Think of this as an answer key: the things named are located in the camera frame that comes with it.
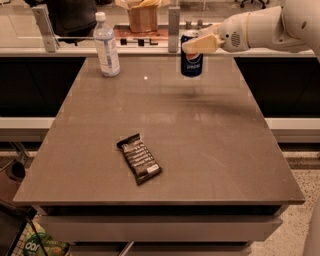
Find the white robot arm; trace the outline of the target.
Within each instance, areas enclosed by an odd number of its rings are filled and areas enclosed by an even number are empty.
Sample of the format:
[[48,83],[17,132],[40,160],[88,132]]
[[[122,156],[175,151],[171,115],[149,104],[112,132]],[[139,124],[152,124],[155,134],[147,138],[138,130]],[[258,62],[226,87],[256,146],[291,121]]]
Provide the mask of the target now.
[[201,29],[181,48],[187,54],[212,54],[218,48],[226,52],[312,50],[320,58],[320,0],[286,0],[282,6],[232,15]]

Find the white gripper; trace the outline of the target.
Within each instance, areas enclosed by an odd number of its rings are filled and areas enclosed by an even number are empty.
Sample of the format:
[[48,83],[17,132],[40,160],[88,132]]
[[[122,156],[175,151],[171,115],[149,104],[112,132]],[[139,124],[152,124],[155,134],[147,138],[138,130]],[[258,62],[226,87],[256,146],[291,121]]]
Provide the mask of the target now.
[[201,36],[184,42],[182,50],[187,54],[211,54],[220,47],[227,52],[247,51],[247,24],[247,13],[230,16],[221,24],[200,29]]

